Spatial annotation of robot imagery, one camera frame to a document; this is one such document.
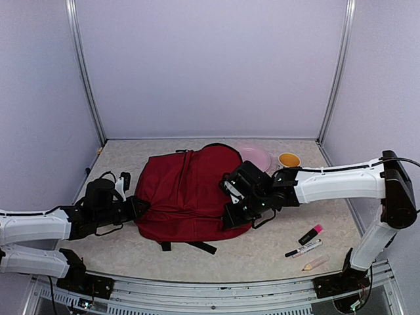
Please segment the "red student backpack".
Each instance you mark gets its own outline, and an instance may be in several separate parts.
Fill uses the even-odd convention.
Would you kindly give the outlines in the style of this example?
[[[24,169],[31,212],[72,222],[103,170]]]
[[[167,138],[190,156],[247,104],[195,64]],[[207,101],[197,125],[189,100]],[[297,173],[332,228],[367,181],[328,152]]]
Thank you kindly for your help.
[[[210,242],[237,238],[251,224],[225,229],[224,206],[230,203],[219,184],[242,163],[240,153],[225,144],[209,144],[149,157],[135,189],[135,196],[149,203],[135,220],[140,235],[170,251],[172,243],[187,243],[210,254]]]

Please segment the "pink highlighter black cap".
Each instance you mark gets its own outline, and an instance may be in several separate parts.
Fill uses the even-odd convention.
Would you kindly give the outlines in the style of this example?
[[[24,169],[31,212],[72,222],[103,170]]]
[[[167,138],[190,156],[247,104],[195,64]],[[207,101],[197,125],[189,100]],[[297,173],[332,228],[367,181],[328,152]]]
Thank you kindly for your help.
[[[314,228],[309,230],[304,236],[302,236],[298,242],[301,245],[307,244],[310,240],[314,239],[321,231],[323,230],[323,227],[321,224],[317,224]]]

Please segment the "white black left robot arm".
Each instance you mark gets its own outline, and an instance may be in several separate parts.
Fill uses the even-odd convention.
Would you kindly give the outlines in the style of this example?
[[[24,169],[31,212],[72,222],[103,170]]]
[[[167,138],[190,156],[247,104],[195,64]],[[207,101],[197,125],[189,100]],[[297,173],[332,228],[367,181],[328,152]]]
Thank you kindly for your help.
[[[1,211],[1,272],[38,274],[66,281],[79,292],[87,291],[92,278],[83,260],[72,250],[42,250],[26,242],[82,240],[99,236],[98,229],[111,225],[116,232],[150,208],[147,201],[127,196],[131,176],[107,179],[105,175],[87,184],[85,195],[73,205],[46,211]]]

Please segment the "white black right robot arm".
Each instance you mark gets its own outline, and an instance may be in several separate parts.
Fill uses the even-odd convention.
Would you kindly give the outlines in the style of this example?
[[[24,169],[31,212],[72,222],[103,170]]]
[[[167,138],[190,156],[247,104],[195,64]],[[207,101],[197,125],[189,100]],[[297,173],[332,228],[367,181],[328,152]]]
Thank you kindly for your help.
[[[223,175],[221,190],[231,198],[224,206],[225,230],[251,224],[268,210],[278,213],[284,207],[298,207],[321,200],[372,198],[380,200],[381,210],[360,244],[346,255],[343,271],[335,284],[350,291],[362,278],[378,254],[398,231],[417,220],[418,209],[411,179],[404,169],[406,159],[392,150],[367,162],[340,167],[286,167],[272,175],[245,161]]]

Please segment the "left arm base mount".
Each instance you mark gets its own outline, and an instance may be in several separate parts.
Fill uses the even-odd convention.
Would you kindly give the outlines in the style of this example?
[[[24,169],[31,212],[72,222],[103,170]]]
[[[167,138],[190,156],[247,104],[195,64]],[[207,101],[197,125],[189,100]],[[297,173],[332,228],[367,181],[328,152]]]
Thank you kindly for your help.
[[[68,274],[64,278],[57,279],[56,286],[73,293],[109,300],[114,280],[88,273]]]

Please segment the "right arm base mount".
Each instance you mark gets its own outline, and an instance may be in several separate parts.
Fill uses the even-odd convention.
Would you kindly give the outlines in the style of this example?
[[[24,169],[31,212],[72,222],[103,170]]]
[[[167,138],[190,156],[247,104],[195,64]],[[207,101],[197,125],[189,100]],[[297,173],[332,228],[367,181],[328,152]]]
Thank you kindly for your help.
[[[313,279],[314,290],[318,299],[341,295],[370,286],[367,276],[345,276],[332,274]]]

